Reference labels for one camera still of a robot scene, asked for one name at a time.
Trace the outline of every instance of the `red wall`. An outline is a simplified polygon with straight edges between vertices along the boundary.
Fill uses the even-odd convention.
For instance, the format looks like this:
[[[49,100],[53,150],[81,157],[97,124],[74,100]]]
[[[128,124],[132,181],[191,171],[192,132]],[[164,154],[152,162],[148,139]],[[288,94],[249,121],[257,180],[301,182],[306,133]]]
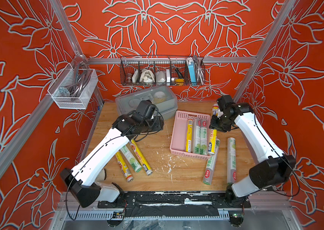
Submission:
[[[296,157],[290,198],[306,229],[324,229],[324,1],[298,1],[242,100]],[[294,176],[279,187],[295,194]]]
[[[282,3],[267,1],[77,1],[62,0],[82,51],[88,57],[125,55],[255,56]],[[206,65],[202,86],[172,87],[179,100],[234,95],[250,64]],[[102,71],[106,100],[144,89],[120,85],[118,65]]]
[[[0,1],[0,154],[74,53],[48,0]],[[52,104],[0,180],[0,229],[47,229],[98,111]]]

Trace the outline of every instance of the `wooden table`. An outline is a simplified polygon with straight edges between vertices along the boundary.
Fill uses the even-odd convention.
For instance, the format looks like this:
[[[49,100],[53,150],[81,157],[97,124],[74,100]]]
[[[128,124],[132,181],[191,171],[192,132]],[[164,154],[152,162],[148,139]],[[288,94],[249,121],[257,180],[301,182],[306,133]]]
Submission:
[[[213,102],[178,102],[178,110],[210,114]],[[116,103],[106,102],[95,128],[87,154],[89,154],[107,134],[112,123],[118,117]],[[153,169],[147,176],[141,170],[136,173],[128,164],[134,177],[126,182],[118,163],[113,157],[105,166],[105,182],[115,182],[124,191],[225,191],[227,186],[227,138],[236,139],[237,179],[241,180],[255,164],[240,130],[218,132],[221,140],[212,185],[202,182],[206,160],[172,155],[170,152],[174,117],[164,121],[164,129],[157,134],[147,136],[138,142],[138,146]]]

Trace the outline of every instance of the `wire basket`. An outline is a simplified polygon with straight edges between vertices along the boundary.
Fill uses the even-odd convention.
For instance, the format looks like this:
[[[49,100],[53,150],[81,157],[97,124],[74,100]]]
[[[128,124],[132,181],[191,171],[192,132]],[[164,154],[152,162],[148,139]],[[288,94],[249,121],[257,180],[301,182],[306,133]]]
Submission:
[[[203,58],[198,58],[198,66],[195,68],[196,82],[192,82],[190,78],[190,73],[188,70],[188,65],[186,63],[187,57],[169,57],[171,61],[166,58],[143,58],[141,56],[128,56],[127,58],[122,57],[120,63],[120,78],[122,85],[144,85],[144,86],[164,86],[164,85],[204,85],[205,84],[205,66],[203,63]],[[184,77],[184,82],[175,82],[178,79],[178,74],[175,71],[174,66],[182,73]],[[140,82],[140,77],[143,70],[150,70],[153,72],[156,79],[156,74],[159,71],[169,70],[170,82]],[[127,81],[130,76],[133,76],[137,71],[136,82]]]
[[[74,70],[69,69],[68,74],[61,82],[56,82],[58,78],[49,86],[48,93],[51,95],[54,102],[59,108],[71,108],[71,109],[86,109],[89,100],[93,94],[93,91],[98,83],[97,74],[95,69],[78,69],[79,73],[84,70],[91,70],[90,80],[87,85],[82,89],[80,96],[78,97],[63,97],[61,96],[61,88],[69,87],[75,82]]]

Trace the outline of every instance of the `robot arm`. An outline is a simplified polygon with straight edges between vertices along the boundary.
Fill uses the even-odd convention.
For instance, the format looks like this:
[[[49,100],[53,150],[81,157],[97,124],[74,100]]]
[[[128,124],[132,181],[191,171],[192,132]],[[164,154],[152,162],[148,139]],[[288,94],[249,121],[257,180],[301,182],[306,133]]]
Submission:
[[[212,116],[209,128],[227,132],[231,130],[232,125],[237,125],[256,163],[256,166],[249,170],[247,177],[227,187],[226,201],[231,203],[262,188],[286,182],[296,161],[292,155],[285,155],[271,140],[257,122],[250,105],[236,104],[230,95],[220,97],[217,103],[221,111],[220,116]]]
[[[149,100],[141,101],[136,110],[121,115],[112,124],[104,139],[71,170],[65,168],[60,176],[79,204],[85,208],[95,200],[113,202],[119,194],[114,185],[97,186],[94,181],[115,153],[135,136],[163,129],[163,118],[153,116],[158,108]]]

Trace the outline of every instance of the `black wire basket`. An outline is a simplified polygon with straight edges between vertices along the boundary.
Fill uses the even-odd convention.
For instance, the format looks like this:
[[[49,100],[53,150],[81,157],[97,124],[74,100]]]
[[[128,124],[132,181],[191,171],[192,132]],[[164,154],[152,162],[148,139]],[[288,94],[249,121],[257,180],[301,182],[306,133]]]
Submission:
[[[195,76],[196,81],[192,82],[188,70],[188,65],[186,63],[186,57],[176,57],[169,56],[171,61],[166,56],[165,58],[145,58],[141,56],[128,56],[121,57],[120,64],[120,78],[122,85],[144,85],[144,86],[153,86],[153,85],[204,85],[205,84],[205,66],[203,63],[203,58],[198,57],[198,61],[195,62]],[[180,71],[183,76],[183,82],[175,82],[178,79],[178,73],[175,71],[174,66]],[[170,72],[170,82],[140,82],[140,77],[142,71],[150,70],[154,74],[154,79],[156,80],[156,74],[159,71],[164,71],[169,69]],[[131,76],[136,74],[136,82],[132,82]]]

